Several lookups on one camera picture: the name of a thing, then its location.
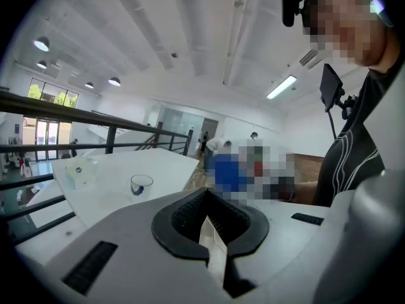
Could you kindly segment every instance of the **glass door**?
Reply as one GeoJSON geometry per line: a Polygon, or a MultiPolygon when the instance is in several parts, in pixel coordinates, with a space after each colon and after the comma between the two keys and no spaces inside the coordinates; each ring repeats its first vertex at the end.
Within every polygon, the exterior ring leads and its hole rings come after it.
{"type": "MultiPolygon", "coordinates": [[[[59,123],[50,122],[47,120],[37,120],[37,127],[35,133],[36,145],[55,145],[58,143],[58,131],[59,123]]],[[[42,160],[54,160],[58,158],[58,151],[37,151],[35,152],[35,159],[37,161],[42,160]]]]}

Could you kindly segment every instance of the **white shirt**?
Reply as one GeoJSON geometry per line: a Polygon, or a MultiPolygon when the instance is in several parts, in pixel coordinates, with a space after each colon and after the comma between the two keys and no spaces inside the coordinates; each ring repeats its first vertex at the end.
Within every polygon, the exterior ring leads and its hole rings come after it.
{"type": "Polygon", "coordinates": [[[223,147],[224,143],[223,139],[213,138],[207,142],[206,148],[209,148],[211,151],[218,151],[223,147]]]}

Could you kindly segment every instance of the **black shirt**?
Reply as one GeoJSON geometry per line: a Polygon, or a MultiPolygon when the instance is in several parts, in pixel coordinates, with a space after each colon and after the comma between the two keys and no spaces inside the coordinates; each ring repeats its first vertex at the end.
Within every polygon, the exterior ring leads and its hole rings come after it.
{"type": "Polygon", "coordinates": [[[336,194],[356,189],[366,178],[378,175],[384,165],[364,121],[395,79],[404,59],[401,51],[396,63],[385,74],[370,70],[356,104],[342,132],[329,148],[322,163],[314,205],[330,206],[336,194]]]}

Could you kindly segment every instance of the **window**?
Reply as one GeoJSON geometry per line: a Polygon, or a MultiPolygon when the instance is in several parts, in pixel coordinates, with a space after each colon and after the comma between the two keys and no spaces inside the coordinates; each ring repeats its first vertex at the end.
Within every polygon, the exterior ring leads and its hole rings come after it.
{"type": "Polygon", "coordinates": [[[78,94],[37,79],[32,79],[27,97],[76,108],[78,94]]]}

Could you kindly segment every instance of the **air vent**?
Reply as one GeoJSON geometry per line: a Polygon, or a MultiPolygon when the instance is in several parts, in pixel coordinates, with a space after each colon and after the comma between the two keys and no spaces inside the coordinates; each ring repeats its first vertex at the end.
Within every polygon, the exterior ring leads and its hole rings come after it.
{"type": "Polygon", "coordinates": [[[312,49],[302,59],[300,59],[299,62],[303,67],[305,67],[317,55],[318,55],[318,50],[312,49]]]}

